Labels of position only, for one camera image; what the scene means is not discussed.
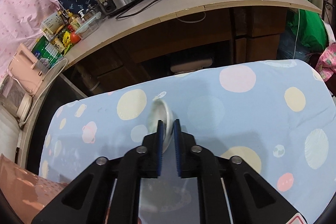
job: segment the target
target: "pink circle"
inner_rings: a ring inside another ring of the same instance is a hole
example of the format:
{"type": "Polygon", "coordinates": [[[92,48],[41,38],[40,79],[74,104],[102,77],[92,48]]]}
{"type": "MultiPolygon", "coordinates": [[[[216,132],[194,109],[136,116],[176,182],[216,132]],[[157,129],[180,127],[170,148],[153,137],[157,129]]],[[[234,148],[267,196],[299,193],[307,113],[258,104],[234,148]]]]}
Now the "pink circle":
{"type": "Polygon", "coordinates": [[[278,179],[277,188],[280,192],[286,192],[292,188],[294,177],[291,173],[285,173],[278,179]]]}
{"type": "Polygon", "coordinates": [[[254,87],[255,81],[254,71],[245,65],[227,67],[219,74],[221,86],[231,92],[247,92],[254,87]]]}

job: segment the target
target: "clear plastic food container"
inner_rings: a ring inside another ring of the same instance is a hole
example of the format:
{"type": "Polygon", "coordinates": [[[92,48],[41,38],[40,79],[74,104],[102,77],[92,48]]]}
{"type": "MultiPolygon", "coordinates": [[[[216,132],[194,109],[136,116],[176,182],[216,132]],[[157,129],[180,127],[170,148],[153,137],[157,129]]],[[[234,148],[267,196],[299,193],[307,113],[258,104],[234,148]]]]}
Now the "clear plastic food container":
{"type": "Polygon", "coordinates": [[[88,21],[86,21],[75,34],[79,35],[81,39],[87,38],[90,34],[96,31],[99,27],[98,19],[101,17],[101,12],[96,13],[93,17],[91,17],[88,21]]]}

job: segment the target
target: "red and white sticker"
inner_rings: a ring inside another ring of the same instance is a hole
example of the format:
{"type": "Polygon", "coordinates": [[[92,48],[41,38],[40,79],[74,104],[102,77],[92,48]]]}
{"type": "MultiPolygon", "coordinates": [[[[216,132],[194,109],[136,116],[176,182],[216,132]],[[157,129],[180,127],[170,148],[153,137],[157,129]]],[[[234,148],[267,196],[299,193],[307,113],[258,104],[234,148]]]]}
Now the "red and white sticker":
{"type": "Polygon", "coordinates": [[[286,224],[307,224],[307,222],[300,213],[297,213],[286,224]]]}

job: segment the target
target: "tomato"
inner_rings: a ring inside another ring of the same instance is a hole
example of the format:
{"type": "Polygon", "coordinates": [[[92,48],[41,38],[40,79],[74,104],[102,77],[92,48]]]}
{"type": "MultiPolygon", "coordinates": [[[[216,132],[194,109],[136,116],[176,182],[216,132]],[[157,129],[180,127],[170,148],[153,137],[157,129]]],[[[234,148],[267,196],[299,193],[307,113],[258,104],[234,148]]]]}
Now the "tomato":
{"type": "Polygon", "coordinates": [[[79,35],[76,35],[75,32],[72,32],[70,35],[70,41],[72,44],[76,44],[81,40],[79,35]]]}

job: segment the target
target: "green plastic bag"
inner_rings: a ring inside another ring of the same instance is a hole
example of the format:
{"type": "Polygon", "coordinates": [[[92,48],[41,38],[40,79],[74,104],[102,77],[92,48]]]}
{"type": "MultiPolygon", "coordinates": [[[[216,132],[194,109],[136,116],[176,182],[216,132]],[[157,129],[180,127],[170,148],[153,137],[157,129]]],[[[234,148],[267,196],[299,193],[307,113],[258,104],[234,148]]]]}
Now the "green plastic bag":
{"type": "MultiPolygon", "coordinates": [[[[296,35],[299,14],[289,10],[286,25],[296,35]]],[[[301,44],[311,52],[323,52],[326,48],[327,36],[324,24],[318,13],[300,9],[300,27],[298,38],[301,44]]]]}

